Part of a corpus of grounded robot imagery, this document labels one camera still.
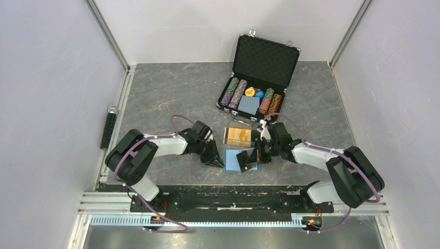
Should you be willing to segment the clear plastic card box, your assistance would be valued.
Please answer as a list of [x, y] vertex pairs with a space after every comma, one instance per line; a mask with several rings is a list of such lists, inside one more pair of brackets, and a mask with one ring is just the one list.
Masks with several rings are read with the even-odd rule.
[[222, 134], [222, 143], [230, 146], [254, 147], [260, 132], [251, 124], [229, 121]]

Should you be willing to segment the blue card holder wallet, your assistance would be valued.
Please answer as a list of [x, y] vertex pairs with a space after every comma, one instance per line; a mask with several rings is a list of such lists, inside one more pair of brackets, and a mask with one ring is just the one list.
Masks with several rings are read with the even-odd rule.
[[226, 173], [259, 172], [259, 164], [246, 164], [252, 149], [225, 149], [223, 151], [223, 162]]

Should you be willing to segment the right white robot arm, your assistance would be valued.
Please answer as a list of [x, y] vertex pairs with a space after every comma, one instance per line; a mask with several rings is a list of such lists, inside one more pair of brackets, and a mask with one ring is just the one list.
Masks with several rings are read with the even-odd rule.
[[352, 209], [365, 202], [379, 202], [384, 180], [362, 150], [356, 146], [330, 149], [293, 139], [283, 123], [257, 127], [259, 136], [245, 165], [270, 163], [274, 157], [326, 171], [330, 181], [315, 181], [300, 191], [300, 206], [312, 212], [322, 203], [341, 201]]

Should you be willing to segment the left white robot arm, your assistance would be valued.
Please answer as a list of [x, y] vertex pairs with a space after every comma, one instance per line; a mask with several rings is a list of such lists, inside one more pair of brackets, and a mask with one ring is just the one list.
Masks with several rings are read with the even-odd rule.
[[116, 180], [134, 190], [143, 198], [144, 206], [154, 212], [162, 207], [163, 197], [159, 187], [146, 175], [152, 160], [188, 154], [199, 155], [202, 164], [224, 167], [212, 129], [200, 120], [191, 128], [168, 135], [150, 135], [132, 129], [106, 156], [104, 163]]

